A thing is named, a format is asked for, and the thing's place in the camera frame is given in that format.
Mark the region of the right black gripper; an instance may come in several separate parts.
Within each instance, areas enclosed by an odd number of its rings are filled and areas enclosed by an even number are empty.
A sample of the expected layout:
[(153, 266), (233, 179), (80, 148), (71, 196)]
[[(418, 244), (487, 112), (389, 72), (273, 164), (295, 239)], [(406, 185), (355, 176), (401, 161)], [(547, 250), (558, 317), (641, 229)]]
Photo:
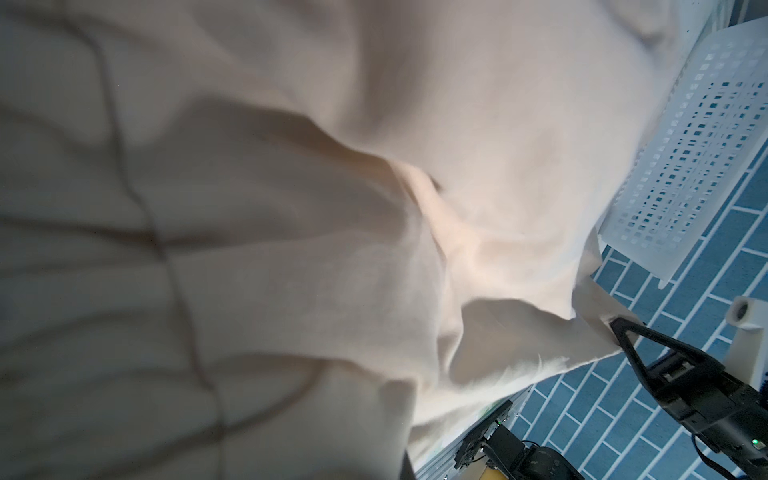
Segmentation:
[[(748, 478), (767, 477), (767, 409), (757, 390), (708, 355), (685, 357), (681, 342), (642, 323), (617, 317), (609, 328), (641, 386), (663, 410)], [(667, 352), (645, 361), (638, 351), (645, 343)]]

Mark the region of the beige shorts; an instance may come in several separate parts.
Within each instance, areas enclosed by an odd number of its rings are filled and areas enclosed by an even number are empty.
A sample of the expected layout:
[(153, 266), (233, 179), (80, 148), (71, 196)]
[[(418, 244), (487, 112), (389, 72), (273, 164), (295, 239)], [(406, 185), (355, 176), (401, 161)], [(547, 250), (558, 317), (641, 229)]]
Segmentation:
[(617, 354), (674, 1), (5, 1), (1, 475), (396, 479)]

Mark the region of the white plastic laundry basket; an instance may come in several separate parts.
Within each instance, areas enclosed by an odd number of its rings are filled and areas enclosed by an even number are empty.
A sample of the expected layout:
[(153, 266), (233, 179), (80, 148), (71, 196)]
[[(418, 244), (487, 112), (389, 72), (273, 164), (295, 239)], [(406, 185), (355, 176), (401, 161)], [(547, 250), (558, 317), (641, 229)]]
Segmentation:
[(655, 276), (673, 279), (767, 139), (767, 20), (704, 38), (599, 234)]

